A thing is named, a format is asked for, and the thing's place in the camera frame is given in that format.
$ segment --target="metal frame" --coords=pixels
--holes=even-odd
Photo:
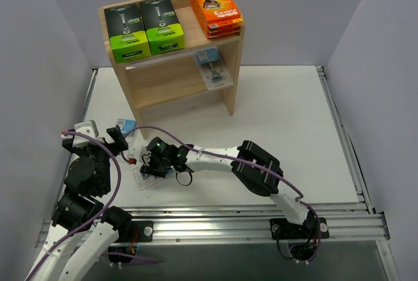
[[[317,70],[359,197],[358,203],[313,206],[320,216],[327,219],[329,225],[330,239],[323,242],[376,241],[388,280],[397,281],[396,265],[387,242],[390,236],[385,217],[373,211],[355,151],[330,95],[324,68],[319,67]],[[97,70],[93,73],[83,115],[88,108],[96,75]],[[134,220],[154,221],[153,241],[148,245],[275,243],[270,235],[269,219],[284,217],[280,210],[271,205],[124,209],[133,215]],[[48,228],[49,222],[45,222],[38,245],[45,241]]]

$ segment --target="screw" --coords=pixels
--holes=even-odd
[[[272,232],[273,233],[275,233],[275,232],[277,232],[277,230],[280,228],[280,225],[278,225],[278,224],[274,224],[274,225],[272,225]]]
[[[150,236],[151,236],[151,234],[152,234],[152,231],[153,231],[152,227],[145,227],[145,228],[144,228],[144,235],[145,235],[146,237],[150,237]]]
[[[320,228],[321,228],[321,232],[327,232],[328,231],[328,226],[325,223],[321,223]]]

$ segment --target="black bracket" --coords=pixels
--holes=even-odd
[[[316,226],[315,218],[308,218],[303,225],[293,224],[284,218],[270,219],[270,232],[272,239],[280,240],[304,240],[310,238],[312,229]],[[325,218],[319,218],[321,222],[321,239],[329,239],[328,225]]]
[[[138,232],[138,242],[151,242],[154,230],[152,221],[132,221],[134,235],[120,237],[116,243],[130,243],[135,238],[135,230]]]
[[[254,142],[245,140],[242,145],[238,147],[238,150],[240,151],[238,153],[238,158],[255,162],[258,165],[267,167],[278,175],[283,176],[283,171],[280,168],[280,161]],[[233,161],[231,166],[232,173],[234,173],[239,181],[254,194],[268,197],[271,194],[277,194],[279,192],[279,180],[271,174],[266,174],[264,171],[237,161]]]

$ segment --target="wooden shelf leg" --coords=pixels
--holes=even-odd
[[[227,107],[230,116],[234,115],[235,110],[235,98],[236,98],[236,84],[233,87],[225,88],[221,90],[221,96],[225,106]]]
[[[142,112],[140,109],[137,109],[134,113],[133,116],[135,117],[135,120],[137,121],[137,126],[142,126],[144,125],[144,119],[142,117]],[[142,135],[142,138],[144,140],[146,140],[148,138],[148,129],[139,129]]]
[[[125,94],[126,100],[128,101],[129,107],[132,110],[133,117],[137,121],[137,125],[144,125],[144,120],[142,119],[141,110],[137,109],[135,103],[132,99],[131,91],[129,89],[129,81],[127,77],[127,70],[124,67],[118,67],[116,63],[111,60],[113,65],[113,70],[116,73],[116,76],[119,80],[120,86],[122,87],[123,93]],[[140,129],[142,138],[145,140],[147,138],[147,129]]]
[[[240,36],[241,39],[239,41],[222,44],[217,48],[234,81],[233,87],[220,90],[223,102],[225,103],[230,116],[234,114],[235,110],[236,90],[238,88],[242,45],[244,41],[244,27],[241,28]]]

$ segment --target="white table surface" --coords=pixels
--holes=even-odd
[[[118,118],[133,119],[112,68],[99,69],[86,114],[99,133]],[[285,177],[305,194],[308,203],[358,202],[329,107],[315,67],[241,67],[235,114],[229,116],[219,93],[180,99],[144,112],[146,124],[167,129],[181,140],[209,148],[227,148],[251,140],[277,157]],[[153,137],[138,134],[131,154]],[[232,173],[201,171],[189,187],[173,174],[140,191],[121,159],[122,184],[114,205],[120,207],[192,207],[208,205],[271,205],[248,191]],[[112,165],[112,189],[116,169]],[[187,182],[188,175],[181,176]],[[282,182],[279,190],[286,190]],[[102,197],[107,201],[109,195]]]

